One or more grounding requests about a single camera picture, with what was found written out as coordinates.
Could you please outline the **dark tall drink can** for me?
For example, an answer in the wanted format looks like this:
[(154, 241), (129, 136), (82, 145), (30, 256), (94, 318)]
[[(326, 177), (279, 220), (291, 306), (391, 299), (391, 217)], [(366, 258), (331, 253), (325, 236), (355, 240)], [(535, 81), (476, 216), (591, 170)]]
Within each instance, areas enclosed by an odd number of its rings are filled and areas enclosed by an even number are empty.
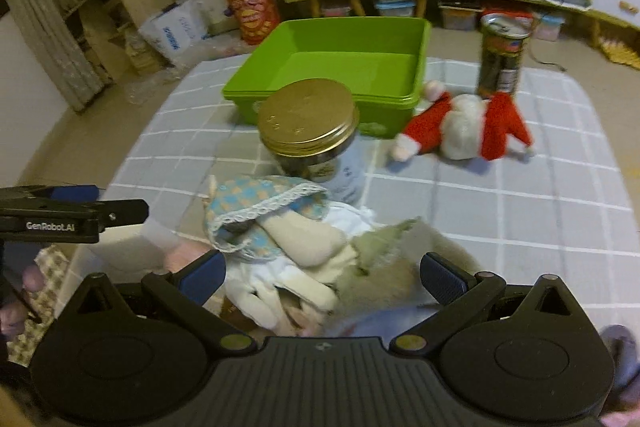
[(509, 15), (489, 13), (480, 20), (480, 28), (482, 53), (476, 94), (491, 98), (497, 92), (506, 92), (514, 98), (530, 27)]

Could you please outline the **glass jar gold lid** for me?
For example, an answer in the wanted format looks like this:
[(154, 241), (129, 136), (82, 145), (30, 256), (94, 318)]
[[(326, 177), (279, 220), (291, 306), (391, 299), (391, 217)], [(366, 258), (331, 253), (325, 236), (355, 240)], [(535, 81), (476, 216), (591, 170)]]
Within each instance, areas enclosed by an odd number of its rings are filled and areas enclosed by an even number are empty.
[(336, 80), (299, 80), (258, 110), (262, 144), (289, 176), (322, 185), (332, 199), (357, 204), (364, 187), (359, 110)]

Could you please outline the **red white santa plush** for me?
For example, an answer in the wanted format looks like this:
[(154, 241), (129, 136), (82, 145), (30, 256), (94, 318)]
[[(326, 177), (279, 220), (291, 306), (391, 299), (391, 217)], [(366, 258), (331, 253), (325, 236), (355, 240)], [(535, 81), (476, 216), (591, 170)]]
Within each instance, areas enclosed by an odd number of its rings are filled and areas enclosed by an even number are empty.
[(482, 158), (493, 161), (506, 155), (510, 136), (532, 156), (534, 140), (512, 96), (497, 92), (485, 100), (475, 94), (452, 95), (436, 80), (424, 84), (423, 98), (430, 107), (414, 116), (390, 148), (390, 158), (407, 162), (434, 152), (450, 160)]

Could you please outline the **rag doll blue dress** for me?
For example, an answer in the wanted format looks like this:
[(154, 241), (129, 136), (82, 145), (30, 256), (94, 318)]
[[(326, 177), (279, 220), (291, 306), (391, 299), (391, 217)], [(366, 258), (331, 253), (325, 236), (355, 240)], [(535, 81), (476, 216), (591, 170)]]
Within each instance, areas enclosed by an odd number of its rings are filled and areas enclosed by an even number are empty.
[(210, 176), (204, 230), (223, 253), (243, 260), (289, 257), (302, 268), (324, 265), (357, 232), (367, 217), (329, 199), (321, 185), (289, 176)]

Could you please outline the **green plastic storage bin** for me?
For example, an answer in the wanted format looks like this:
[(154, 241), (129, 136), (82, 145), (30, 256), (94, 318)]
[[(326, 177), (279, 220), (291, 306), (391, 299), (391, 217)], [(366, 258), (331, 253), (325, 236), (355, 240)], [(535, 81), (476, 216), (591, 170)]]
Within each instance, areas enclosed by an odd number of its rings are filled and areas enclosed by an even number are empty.
[(311, 78), (343, 83), (360, 112), (359, 130), (393, 138), (421, 100), (432, 25), (424, 18), (352, 16), (288, 20), (254, 49), (222, 88), (241, 120), (288, 84)]

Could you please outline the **white blue paper bag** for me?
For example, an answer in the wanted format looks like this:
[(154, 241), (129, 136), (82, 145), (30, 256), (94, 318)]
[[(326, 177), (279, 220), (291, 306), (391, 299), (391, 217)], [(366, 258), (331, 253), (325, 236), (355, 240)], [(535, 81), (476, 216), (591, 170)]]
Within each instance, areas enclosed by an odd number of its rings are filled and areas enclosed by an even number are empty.
[(177, 0), (149, 17), (139, 32), (157, 52), (173, 61), (206, 38), (206, 13), (200, 0)]

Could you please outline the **grey checked tablecloth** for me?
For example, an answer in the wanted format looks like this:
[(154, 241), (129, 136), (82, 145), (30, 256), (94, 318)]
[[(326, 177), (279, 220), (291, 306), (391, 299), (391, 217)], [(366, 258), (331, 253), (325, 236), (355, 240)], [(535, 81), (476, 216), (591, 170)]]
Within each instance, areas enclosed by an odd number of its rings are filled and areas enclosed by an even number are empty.
[[(168, 96), (105, 193), (146, 200), (149, 223), (78, 249), (60, 305), (89, 273), (126, 282), (159, 270), (163, 255), (176, 248), (169, 231), (204, 239), (210, 179), (276, 172), (257, 130), (242, 124), (221, 94), (243, 64), (242, 56), (204, 62)], [(395, 167), (386, 141), (362, 139), (363, 192), (352, 207), (332, 205), (329, 222), (355, 234), (422, 219), (482, 269), (526, 285), (558, 274), (594, 325), (638, 329), (638, 223), (587, 95), (573, 78), (526, 69), (518, 106), (533, 135), (532, 157), (511, 141), (506, 156), (489, 164), (431, 154)]]

